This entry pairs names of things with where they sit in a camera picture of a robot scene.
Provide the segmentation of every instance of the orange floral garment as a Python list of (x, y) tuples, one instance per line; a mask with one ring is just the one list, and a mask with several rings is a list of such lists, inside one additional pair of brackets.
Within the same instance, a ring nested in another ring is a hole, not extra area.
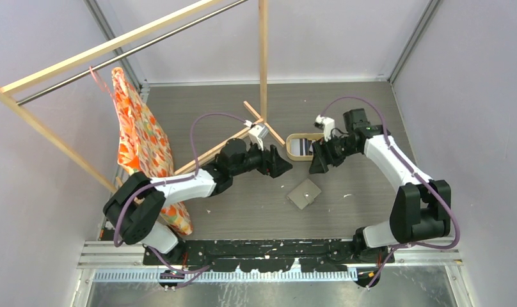
[[(142, 171), (148, 177), (173, 176), (172, 150), (167, 135), (138, 92), (127, 82), (123, 69), (114, 68), (111, 75), (119, 118), (117, 163), (129, 174)], [(181, 235), (193, 232), (191, 218), (182, 202), (164, 207), (161, 217)]]

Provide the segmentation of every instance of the wooden stick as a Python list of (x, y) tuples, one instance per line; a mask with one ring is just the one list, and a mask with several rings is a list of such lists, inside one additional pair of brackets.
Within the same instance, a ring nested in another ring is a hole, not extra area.
[(268, 0), (258, 0), (260, 28), (260, 117), (268, 121)]
[[(244, 101), (243, 106), (249, 111), (256, 119), (260, 118), (260, 114), (249, 104), (249, 102)], [(270, 126), (269, 123), (264, 123), (264, 125), (270, 130), (270, 134), (274, 139), (281, 145), (282, 147), (285, 147), (285, 140), (279, 136), (279, 134)]]
[(152, 21), (144, 26), (127, 32), (121, 36), (118, 36), (108, 42), (102, 43), (96, 47), (93, 47), (87, 51), (84, 51), (77, 56), (73, 56), (60, 63), (57, 63), (51, 67), (43, 69), (37, 73), (29, 75), (21, 80), (10, 83), (1, 88), (1, 93), (12, 95), (33, 85), (36, 85), (42, 81), (45, 81), (54, 75), (58, 75), (62, 72), (66, 72), (71, 68), (74, 68), (80, 64), (86, 63), (92, 59), (98, 58), (99, 56), (106, 54), (114, 49), (117, 49), (127, 43), (131, 43), (139, 38), (142, 38), (154, 31), (157, 31), (169, 24), (173, 24), (187, 16), (190, 16), (196, 12), (199, 12), (205, 8), (208, 8), (214, 4), (221, 2), (221, 0), (201, 0), (193, 3), (181, 10), (177, 10), (171, 14), (168, 14), (160, 19)]
[[(255, 123), (262, 123), (262, 119), (255, 121)], [(243, 139), (248, 135), (248, 133), (249, 133), (249, 128), (243, 128), (238, 133), (236, 133), (233, 136), (229, 137), (228, 139), (222, 141), (217, 146), (215, 146), (214, 148), (211, 148), (204, 154), (200, 155), (198, 157), (198, 165), (202, 165), (203, 163), (208, 162), (211, 159), (213, 159), (215, 157), (215, 155), (218, 154), (219, 151), (221, 151), (221, 148), (223, 148), (223, 146), (227, 143), (227, 141), (229, 139)], [(189, 172), (195, 170), (195, 167), (196, 167), (196, 162), (193, 160), (193, 161), (185, 164), (183, 167), (181, 167), (177, 171), (175, 171), (174, 175), (181, 175), (181, 174), (189, 173)]]
[(114, 193), (117, 189), (115, 186), (100, 172), (95, 169), (89, 162), (85, 160), (84, 157), (79, 155), (74, 149), (72, 149), (66, 142), (64, 142), (58, 135), (56, 135), (50, 128), (46, 127), (44, 123), (42, 123), (37, 117), (35, 117), (29, 110), (19, 107), (15, 99), (11, 96), (5, 95), (0, 88), (0, 101), (8, 106), (17, 116), (21, 117), (26, 123), (28, 123), (32, 128), (38, 131), (41, 135), (43, 135), (48, 141), (50, 141), (53, 145), (57, 146), (65, 155), (71, 158), (74, 162), (82, 167), (87, 173), (91, 174), (91, 176), (95, 177), (103, 186), (107, 187), (112, 193)]

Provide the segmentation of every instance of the wooden basket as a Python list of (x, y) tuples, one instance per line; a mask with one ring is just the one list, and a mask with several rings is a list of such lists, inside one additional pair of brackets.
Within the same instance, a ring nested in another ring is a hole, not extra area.
[(293, 161), (311, 161), (313, 160), (313, 155), (293, 155), (290, 153), (290, 141), (293, 139), (314, 139), (318, 140), (323, 137), (322, 133), (294, 133), (287, 137), (287, 142), (285, 147), (287, 149), (287, 156), (290, 160)]

